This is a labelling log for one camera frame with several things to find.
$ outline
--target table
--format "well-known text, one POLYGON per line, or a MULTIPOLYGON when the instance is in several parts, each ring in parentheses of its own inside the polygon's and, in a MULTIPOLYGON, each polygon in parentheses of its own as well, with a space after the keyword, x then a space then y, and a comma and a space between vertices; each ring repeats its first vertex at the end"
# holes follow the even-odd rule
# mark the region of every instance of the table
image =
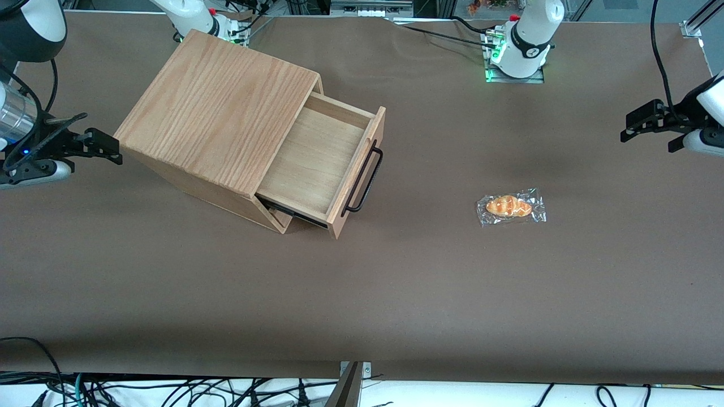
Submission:
MULTIPOLYGON (((421 27, 474 38, 456 24, 421 27)), ((173 30, 106 13, 68 29, 54 113, 112 133, 173 30)), ((657 34, 678 100, 709 77, 702 50, 657 34)), ((271 21, 252 48, 387 107, 384 164, 340 240, 269 232, 130 157, 78 159, 68 182, 2 194, 0 332, 67 371, 333 377, 363 359, 390 379, 724 382, 724 160, 618 141, 663 96, 646 25, 564 23, 555 43, 545 84, 490 84, 475 46, 386 20, 271 21), (480 227, 478 199, 529 187, 547 223, 480 227)), ((47 97, 50 66, 19 74, 47 97)), ((3 349, 3 369, 50 368, 3 349)))

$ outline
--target wooden box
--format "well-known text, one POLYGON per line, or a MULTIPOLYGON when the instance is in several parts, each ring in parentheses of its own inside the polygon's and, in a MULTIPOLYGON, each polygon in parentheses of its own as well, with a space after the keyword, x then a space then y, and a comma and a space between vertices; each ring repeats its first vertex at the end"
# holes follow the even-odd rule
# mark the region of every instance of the wooden box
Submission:
POLYGON ((382 160, 383 127, 384 107, 327 98, 318 73, 193 31, 115 137, 192 196, 280 233, 295 216, 337 238, 382 160))

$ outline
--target open drawer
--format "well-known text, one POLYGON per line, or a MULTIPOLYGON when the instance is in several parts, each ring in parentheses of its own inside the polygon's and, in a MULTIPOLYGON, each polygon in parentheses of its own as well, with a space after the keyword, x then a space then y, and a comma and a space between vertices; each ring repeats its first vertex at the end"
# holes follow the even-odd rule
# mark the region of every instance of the open drawer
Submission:
POLYGON ((269 208, 326 227, 335 238, 358 211, 382 163, 377 114, 312 92, 256 195, 269 208))

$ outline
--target croissant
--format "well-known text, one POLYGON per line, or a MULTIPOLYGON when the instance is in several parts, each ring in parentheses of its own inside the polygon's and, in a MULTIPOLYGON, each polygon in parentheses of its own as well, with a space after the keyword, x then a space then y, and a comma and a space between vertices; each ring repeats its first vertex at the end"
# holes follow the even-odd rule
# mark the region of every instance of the croissant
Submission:
POLYGON ((533 206, 515 196, 503 195, 488 202, 485 209, 501 217, 525 217, 531 214, 533 206))

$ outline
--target black metal handle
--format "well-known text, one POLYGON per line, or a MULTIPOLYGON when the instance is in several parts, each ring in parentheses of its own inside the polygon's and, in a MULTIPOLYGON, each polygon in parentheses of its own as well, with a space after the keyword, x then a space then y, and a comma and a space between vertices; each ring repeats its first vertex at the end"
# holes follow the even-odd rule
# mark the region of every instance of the black metal handle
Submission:
POLYGON ((382 150, 377 148, 377 140, 372 142, 372 147, 369 149, 369 152, 367 153, 367 157, 364 159, 364 163, 362 163, 362 169, 360 169, 359 175, 357 175, 357 179, 355 180, 355 183, 352 185, 352 190, 350 191, 350 197, 347 198, 347 203, 345 203, 345 208, 342 210, 341 217, 345 217, 345 213, 349 212, 359 212, 360 209, 362 209, 362 204, 364 204, 365 199, 367 199, 367 194, 369 193, 369 188, 372 186, 372 181, 374 181, 374 176, 377 175, 377 170, 379 169, 379 165, 382 164, 382 150), (377 164, 374 165, 374 169, 372 170, 372 175, 369 178, 369 182, 367 183, 367 186, 364 188, 364 192, 362 193, 362 198, 360 198, 360 203, 357 204, 355 207, 350 207, 350 204, 352 203, 352 198, 355 196, 355 191, 357 190, 357 185, 362 181, 362 176, 364 175, 364 170, 367 168, 367 164, 369 163, 370 157, 372 157, 372 153, 378 153, 379 159, 377 160, 377 164))

